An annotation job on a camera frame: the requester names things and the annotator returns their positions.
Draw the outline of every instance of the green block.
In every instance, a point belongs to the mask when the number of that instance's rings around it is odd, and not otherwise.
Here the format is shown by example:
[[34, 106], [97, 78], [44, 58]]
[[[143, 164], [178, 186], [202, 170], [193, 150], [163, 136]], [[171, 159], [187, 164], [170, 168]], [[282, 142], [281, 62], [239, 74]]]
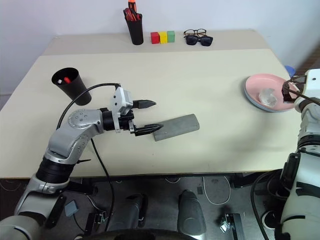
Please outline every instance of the green block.
[[168, 43], [174, 43], [175, 42], [175, 31], [167, 31], [166, 34], [168, 36]]

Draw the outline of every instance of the pink plate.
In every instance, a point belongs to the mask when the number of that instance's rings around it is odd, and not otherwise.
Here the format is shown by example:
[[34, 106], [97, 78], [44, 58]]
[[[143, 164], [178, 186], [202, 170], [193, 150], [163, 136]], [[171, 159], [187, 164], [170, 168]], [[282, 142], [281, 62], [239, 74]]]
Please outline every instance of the pink plate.
[[[262, 73], [262, 74], [255, 74], [249, 77], [245, 82], [245, 90], [247, 94], [250, 96], [250, 98], [257, 103], [260, 106], [263, 106], [264, 108], [273, 110], [273, 111], [287, 111], [294, 108], [293, 103], [284, 103], [284, 97], [282, 95], [282, 85], [284, 84], [286, 80], [272, 74], [268, 73]], [[297, 89], [292, 85], [289, 84], [290, 89], [296, 91]], [[259, 101], [259, 93], [262, 89], [274, 89], [273, 95], [277, 99], [277, 103], [274, 107], [269, 107], [266, 105], [263, 105]], [[296, 98], [297, 96], [294, 94], [291, 94], [292, 98]]]

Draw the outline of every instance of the clear plastic object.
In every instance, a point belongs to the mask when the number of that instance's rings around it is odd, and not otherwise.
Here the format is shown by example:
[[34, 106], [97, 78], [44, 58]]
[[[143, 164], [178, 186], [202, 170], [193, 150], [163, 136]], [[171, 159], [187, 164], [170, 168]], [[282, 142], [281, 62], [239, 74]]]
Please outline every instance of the clear plastic object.
[[259, 92], [260, 102], [270, 108], [273, 108], [277, 104], [277, 98], [273, 95], [275, 90], [273, 88], [264, 88]]

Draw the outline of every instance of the wire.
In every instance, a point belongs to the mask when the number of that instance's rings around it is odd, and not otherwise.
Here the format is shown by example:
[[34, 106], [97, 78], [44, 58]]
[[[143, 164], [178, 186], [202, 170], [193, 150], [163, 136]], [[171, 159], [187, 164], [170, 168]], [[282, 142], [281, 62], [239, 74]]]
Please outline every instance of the wire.
[[117, 89], [117, 87], [120, 87], [119, 83], [101, 83], [101, 84], [97, 84], [94, 86], [91, 86], [89, 88], [87, 88], [85, 91], [83, 91], [79, 96], [77, 96], [74, 100], [72, 100], [72, 102], [69, 103], [69, 105], [64, 109], [64, 111], [62, 112], [60, 119], [58, 121], [58, 125], [56, 126], [56, 129], [60, 128], [62, 120], [64, 119], [67, 111], [71, 108], [71, 106], [85, 93], [89, 92], [92, 89], [96, 89], [98, 87], [102, 87], [102, 86], [115, 86], [115, 88]]
[[180, 177], [176, 181], [169, 181], [166, 177], [164, 178], [164, 180], [166, 180], [170, 184], [176, 184], [177, 182], [180, 181]]
[[202, 179], [203, 179], [203, 191], [204, 191], [204, 194], [205, 194], [205, 197], [206, 199], [209, 201], [209, 203], [213, 204], [213, 205], [222, 205], [222, 204], [226, 204], [229, 199], [230, 199], [230, 195], [231, 195], [231, 186], [230, 186], [230, 182], [228, 180], [228, 178], [226, 178], [226, 176], [223, 176], [224, 179], [226, 180], [226, 182], [228, 183], [228, 186], [229, 186], [229, 195], [228, 195], [228, 198], [227, 200], [225, 200], [224, 202], [220, 202], [220, 203], [215, 203], [213, 201], [211, 201], [207, 195], [207, 191], [206, 191], [206, 184], [205, 184], [205, 177], [203, 176]]
[[267, 184], [266, 184], [266, 190], [267, 190], [267, 192], [269, 193], [270, 196], [272, 196], [272, 197], [274, 197], [274, 198], [276, 198], [276, 199], [285, 201], [285, 200], [288, 199], [287, 196], [279, 196], [279, 195], [276, 195], [276, 194], [274, 194], [274, 193], [272, 193], [272, 192], [270, 191], [270, 184], [271, 184], [272, 180], [274, 179], [274, 177], [275, 177], [278, 173], [281, 173], [281, 170], [275, 172], [274, 174], [272, 174], [272, 175], [268, 178], [268, 181], [267, 181]]
[[286, 89], [287, 91], [289, 91], [290, 93], [293, 93], [293, 94], [297, 95], [298, 97], [301, 97], [301, 98], [304, 98], [304, 99], [306, 99], [306, 100], [309, 100], [310, 102], [312, 102], [312, 103], [317, 104], [318, 106], [320, 106], [320, 102], [319, 102], [319, 101], [314, 100], [314, 99], [312, 99], [312, 98], [310, 98], [310, 97], [308, 97], [308, 96], [306, 96], [306, 95], [303, 95], [303, 94], [301, 94], [301, 93], [298, 92], [298, 91], [291, 90], [289, 87], [286, 87], [286, 84], [288, 84], [288, 83], [290, 83], [290, 82], [291, 82], [291, 79], [288, 80], [288, 81], [285, 81], [282, 87], [283, 87], [284, 89]]
[[86, 195], [86, 197], [89, 199], [90, 203], [92, 204], [92, 206], [98, 210], [99, 212], [104, 212], [105, 210], [101, 209], [100, 207], [97, 206], [97, 204], [95, 203], [95, 201], [89, 196]]
[[255, 189], [256, 189], [257, 183], [261, 179], [263, 179], [264, 177], [266, 177], [266, 176], [268, 176], [270, 174], [272, 175], [273, 173], [276, 173], [277, 171], [279, 171], [279, 169], [265, 172], [264, 174], [262, 174], [259, 177], [257, 177], [257, 179], [253, 182], [252, 187], [251, 187], [251, 191], [250, 191], [250, 199], [251, 199], [252, 210], [253, 210], [255, 219], [256, 219], [256, 221], [257, 221], [257, 223], [259, 225], [260, 231], [261, 231], [261, 233], [262, 233], [262, 235], [264, 237], [264, 240], [269, 240], [269, 238], [268, 238], [268, 235], [267, 235], [267, 233], [266, 233], [266, 231], [264, 229], [262, 220], [260, 219], [260, 216], [259, 216], [259, 213], [258, 213], [258, 210], [257, 210], [257, 206], [256, 206], [256, 203], [255, 203]]
[[104, 165], [104, 163], [102, 162], [101, 160], [101, 157], [97, 151], [97, 148], [96, 148], [96, 145], [95, 145], [95, 142], [94, 140], [91, 138], [91, 143], [92, 143], [92, 146], [93, 146], [93, 149], [94, 149], [94, 152], [96, 154], [96, 157], [98, 158], [102, 168], [103, 168], [103, 171], [105, 173], [105, 176], [106, 176], [106, 179], [108, 180], [109, 182], [109, 185], [110, 185], [110, 189], [111, 189], [111, 195], [112, 195], [112, 200], [111, 200], [111, 207], [110, 207], [110, 210], [109, 210], [109, 214], [108, 214], [108, 219], [106, 221], [106, 225], [105, 225], [105, 228], [104, 228], [104, 231], [106, 232], [107, 229], [108, 229], [108, 226], [109, 226], [109, 223], [110, 223], [110, 219], [111, 219], [111, 215], [112, 215], [112, 212], [114, 210], [114, 205], [115, 205], [115, 190], [114, 190], [114, 186], [112, 185], [112, 182], [110, 180], [110, 176], [109, 176], [109, 173]]
[[75, 221], [75, 224], [78, 226], [78, 228], [82, 231], [82, 232], [86, 232], [82, 227], [80, 227], [79, 223], [77, 222], [77, 219], [76, 219], [76, 215], [73, 214], [73, 219]]
[[18, 185], [16, 188], [14, 188], [14, 189], [7, 189], [7, 188], [5, 188], [5, 187], [2, 185], [2, 183], [0, 182], [0, 187], [1, 187], [3, 190], [7, 191], [7, 192], [15, 192], [15, 191], [17, 191], [17, 190], [20, 188], [20, 186], [21, 186], [21, 182], [20, 182], [19, 185]]

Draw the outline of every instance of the yellow block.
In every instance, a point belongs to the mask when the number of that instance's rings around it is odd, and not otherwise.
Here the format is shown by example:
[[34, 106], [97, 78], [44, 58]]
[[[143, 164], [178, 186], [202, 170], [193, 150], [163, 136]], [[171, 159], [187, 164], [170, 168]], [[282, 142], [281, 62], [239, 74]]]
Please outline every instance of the yellow block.
[[161, 44], [167, 44], [168, 43], [168, 36], [166, 31], [160, 31], [159, 32], [160, 36], [160, 43]]

